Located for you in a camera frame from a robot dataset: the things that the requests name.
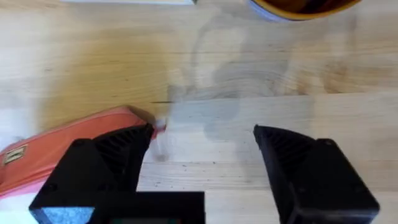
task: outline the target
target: orange pencil case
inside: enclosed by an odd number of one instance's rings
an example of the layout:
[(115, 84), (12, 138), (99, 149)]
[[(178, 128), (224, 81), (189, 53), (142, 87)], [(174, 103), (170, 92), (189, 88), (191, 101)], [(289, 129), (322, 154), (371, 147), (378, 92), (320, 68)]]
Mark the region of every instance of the orange pencil case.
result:
[(38, 192), (73, 140), (146, 123), (123, 106), (11, 144), (0, 153), (0, 199)]

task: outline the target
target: wood grain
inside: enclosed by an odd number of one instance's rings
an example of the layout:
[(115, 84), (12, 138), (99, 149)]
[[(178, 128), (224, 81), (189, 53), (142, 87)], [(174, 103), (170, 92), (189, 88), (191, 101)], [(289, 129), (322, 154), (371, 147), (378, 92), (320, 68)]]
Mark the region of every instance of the wood grain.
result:
[(393, 91), (396, 8), (365, 0), (325, 19), (276, 24), (239, 0), (3, 0), (0, 96), (48, 115), (34, 133), (120, 104), (152, 111), (152, 102)]
[(276, 24), (240, 0), (0, 0), (0, 140), (118, 105), (168, 115), (141, 190), (206, 190), (208, 223), (277, 223), (251, 132), (289, 128), (336, 140), (381, 202), (375, 223), (395, 223), (397, 10)]
[(278, 223), (252, 134), (261, 124), (334, 139), (381, 204), (375, 223), (394, 223), (397, 113), (398, 93), (176, 103), (144, 159), (139, 190), (205, 190), (208, 223)]

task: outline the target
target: wooden table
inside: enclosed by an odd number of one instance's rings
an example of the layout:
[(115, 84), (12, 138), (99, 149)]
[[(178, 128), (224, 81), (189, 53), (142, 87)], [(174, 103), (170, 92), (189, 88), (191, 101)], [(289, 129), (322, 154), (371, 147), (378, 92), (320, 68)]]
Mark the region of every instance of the wooden table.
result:
[(206, 190), (208, 223), (277, 223), (251, 131), (290, 128), (335, 139), (382, 204), (375, 223), (394, 223), (397, 12), (397, 1), (364, 0), (276, 24), (238, 0), (3, 0), (0, 133), (27, 137), (124, 104), (167, 115), (164, 157), (147, 156), (140, 190)]

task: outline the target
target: black plastic part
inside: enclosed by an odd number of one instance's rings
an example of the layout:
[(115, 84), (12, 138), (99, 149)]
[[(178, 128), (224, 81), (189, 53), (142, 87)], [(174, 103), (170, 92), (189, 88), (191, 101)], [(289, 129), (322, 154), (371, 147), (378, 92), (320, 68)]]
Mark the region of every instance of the black plastic part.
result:
[(204, 224), (203, 192), (136, 192), (153, 132), (143, 125), (75, 140), (31, 203), (31, 214), (45, 224), (131, 218)]
[(282, 224), (368, 224), (379, 204), (331, 139), (255, 126)]

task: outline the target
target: bowl rim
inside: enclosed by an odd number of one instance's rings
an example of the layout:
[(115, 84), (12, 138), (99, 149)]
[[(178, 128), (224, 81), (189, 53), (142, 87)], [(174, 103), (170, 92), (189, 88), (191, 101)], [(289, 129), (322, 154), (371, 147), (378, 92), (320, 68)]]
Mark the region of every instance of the bowl rim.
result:
[(318, 12), (318, 13), (308, 13), (308, 14), (303, 14), (303, 13), (297, 13), (297, 12), (289, 12), (285, 11), (283, 9), (280, 9), (276, 6), (273, 6), (271, 3), (266, 2), (266, 0), (250, 0), (262, 7), (263, 9), (277, 15), (280, 17), (283, 17), (285, 19), (291, 19), (291, 20), (307, 20), (307, 19), (315, 19), (319, 17), (325, 17), (329, 16), (330, 14), (334, 14), (336, 12), (340, 12), (342, 10), (348, 9), (355, 4), (359, 3), (362, 0), (352, 0), (349, 3), (346, 3), (345, 5), (338, 7), (336, 9), (332, 9), (326, 12)]

